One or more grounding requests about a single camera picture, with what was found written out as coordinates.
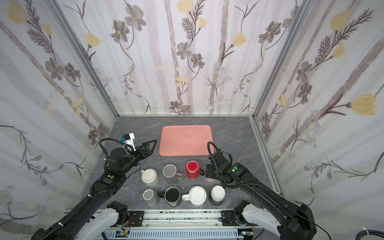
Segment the red mug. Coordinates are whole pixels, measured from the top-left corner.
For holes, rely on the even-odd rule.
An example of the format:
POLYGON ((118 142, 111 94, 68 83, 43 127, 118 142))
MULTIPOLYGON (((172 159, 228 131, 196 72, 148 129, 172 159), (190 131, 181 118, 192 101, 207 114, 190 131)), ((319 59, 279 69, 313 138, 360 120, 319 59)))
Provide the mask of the red mug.
POLYGON ((205 172, 201 169, 200 164, 196 161, 189 161, 186 164, 186 175, 189 179, 194 180, 199 176, 204 176, 205 172))

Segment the dark mug white base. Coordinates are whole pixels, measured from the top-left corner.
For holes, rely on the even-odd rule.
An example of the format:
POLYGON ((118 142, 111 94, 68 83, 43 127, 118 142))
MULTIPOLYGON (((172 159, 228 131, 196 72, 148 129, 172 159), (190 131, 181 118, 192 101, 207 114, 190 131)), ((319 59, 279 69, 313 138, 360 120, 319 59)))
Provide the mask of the dark mug white base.
POLYGON ((220 206, 225 199, 226 191, 222 186, 214 186, 209 194, 209 202, 214 206, 220 206))

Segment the pale pink mug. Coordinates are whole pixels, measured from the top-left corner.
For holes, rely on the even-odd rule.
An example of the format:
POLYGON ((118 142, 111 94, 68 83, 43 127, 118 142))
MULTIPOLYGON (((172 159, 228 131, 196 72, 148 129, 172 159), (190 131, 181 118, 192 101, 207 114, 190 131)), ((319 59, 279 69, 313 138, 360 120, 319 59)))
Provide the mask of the pale pink mug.
POLYGON ((217 179, 213 179, 213 178, 205 178, 207 182, 209 183, 215 183, 217 182, 218 180, 217 179))

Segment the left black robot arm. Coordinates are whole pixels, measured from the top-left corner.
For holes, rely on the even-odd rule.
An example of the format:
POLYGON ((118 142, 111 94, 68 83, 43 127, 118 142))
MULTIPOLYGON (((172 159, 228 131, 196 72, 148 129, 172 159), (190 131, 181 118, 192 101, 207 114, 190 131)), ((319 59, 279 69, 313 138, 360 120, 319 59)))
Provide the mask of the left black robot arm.
POLYGON ((128 179, 126 174, 154 153, 157 142, 151 140, 134 148, 116 139, 101 139, 99 146, 105 155, 103 174, 92 184, 88 195, 67 215, 48 229, 37 230, 31 239, 75 240, 99 207, 123 186, 128 179))

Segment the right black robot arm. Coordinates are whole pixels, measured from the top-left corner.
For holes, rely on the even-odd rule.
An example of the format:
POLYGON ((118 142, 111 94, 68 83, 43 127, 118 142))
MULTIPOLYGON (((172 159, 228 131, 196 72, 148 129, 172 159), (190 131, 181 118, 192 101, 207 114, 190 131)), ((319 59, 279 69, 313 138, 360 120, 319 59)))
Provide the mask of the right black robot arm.
POLYGON ((317 233, 312 210, 284 199, 261 183, 246 167, 226 159, 223 150, 208 142, 209 161, 215 177, 227 189, 240 189, 255 199, 262 208, 242 201, 234 209, 239 225, 253 224, 278 236, 281 240, 311 240, 317 233))

